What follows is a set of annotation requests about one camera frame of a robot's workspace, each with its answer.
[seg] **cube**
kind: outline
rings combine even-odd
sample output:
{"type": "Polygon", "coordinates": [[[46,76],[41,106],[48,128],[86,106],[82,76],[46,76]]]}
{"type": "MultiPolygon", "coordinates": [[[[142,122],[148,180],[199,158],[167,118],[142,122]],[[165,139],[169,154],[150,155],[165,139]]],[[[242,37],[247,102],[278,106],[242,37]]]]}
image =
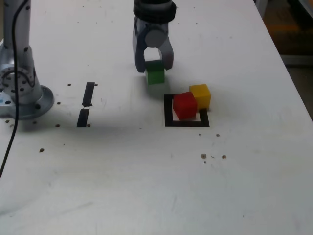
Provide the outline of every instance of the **cube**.
{"type": "Polygon", "coordinates": [[[146,80],[148,85],[165,82],[164,65],[161,60],[146,62],[146,80]]]}
{"type": "Polygon", "coordinates": [[[195,117],[197,114],[197,101],[191,92],[174,96],[173,109],[179,120],[195,117]]]}
{"type": "Polygon", "coordinates": [[[189,92],[194,95],[198,104],[198,110],[209,109],[211,102],[211,92],[206,84],[189,87],[189,92]]]}

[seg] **green cube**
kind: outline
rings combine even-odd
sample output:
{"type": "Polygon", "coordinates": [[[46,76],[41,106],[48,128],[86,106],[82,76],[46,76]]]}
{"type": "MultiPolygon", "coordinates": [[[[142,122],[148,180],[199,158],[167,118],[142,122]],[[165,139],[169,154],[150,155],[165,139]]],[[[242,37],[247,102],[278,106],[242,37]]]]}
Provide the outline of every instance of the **green cube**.
{"type": "Polygon", "coordinates": [[[148,85],[165,82],[164,65],[161,60],[146,62],[146,79],[148,85]]]}

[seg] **black cable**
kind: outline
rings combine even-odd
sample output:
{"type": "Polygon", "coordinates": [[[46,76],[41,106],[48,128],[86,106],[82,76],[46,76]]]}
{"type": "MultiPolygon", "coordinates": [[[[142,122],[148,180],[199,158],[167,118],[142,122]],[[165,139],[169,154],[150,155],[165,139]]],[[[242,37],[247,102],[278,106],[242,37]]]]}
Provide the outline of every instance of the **black cable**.
{"type": "Polygon", "coordinates": [[[15,39],[15,26],[16,26],[16,21],[17,18],[20,14],[20,12],[22,11],[23,7],[25,7],[25,5],[27,4],[28,0],[25,0],[17,9],[17,11],[14,14],[13,17],[13,22],[12,22],[12,41],[13,41],[13,53],[14,53],[14,89],[15,89],[15,123],[14,123],[14,128],[13,128],[13,132],[12,132],[12,136],[10,139],[10,142],[8,144],[8,148],[6,150],[2,165],[1,165],[1,169],[0,169],[0,179],[1,176],[3,174],[3,170],[5,167],[5,163],[6,160],[9,156],[11,147],[12,147],[12,143],[16,134],[16,130],[18,128],[18,124],[19,124],[19,87],[18,87],[18,58],[17,58],[17,49],[16,49],[16,39],[15,39]]]}

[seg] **red cube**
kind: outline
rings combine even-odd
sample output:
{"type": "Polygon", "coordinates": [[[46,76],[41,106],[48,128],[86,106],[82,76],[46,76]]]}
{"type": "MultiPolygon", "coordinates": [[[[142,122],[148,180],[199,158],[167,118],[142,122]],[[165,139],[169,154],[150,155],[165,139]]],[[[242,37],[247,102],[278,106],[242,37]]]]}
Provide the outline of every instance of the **red cube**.
{"type": "Polygon", "coordinates": [[[192,118],[197,114],[197,101],[191,92],[174,96],[173,106],[179,120],[192,118]]]}

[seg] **gray floor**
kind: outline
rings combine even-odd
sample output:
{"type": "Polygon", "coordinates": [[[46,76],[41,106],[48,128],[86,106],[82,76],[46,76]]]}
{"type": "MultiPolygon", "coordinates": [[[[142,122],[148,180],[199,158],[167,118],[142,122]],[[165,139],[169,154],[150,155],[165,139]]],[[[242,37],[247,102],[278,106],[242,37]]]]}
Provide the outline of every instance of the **gray floor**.
{"type": "MultiPolygon", "coordinates": [[[[286,0],[271,0],[268,10],[272,7],[286,6],[286,0]]],[[[3,38],[3,0],[0,0],[0,40],[3,38]]],[[[313,119],[313,68],[288,68],[290,76],[313,119]]]]}

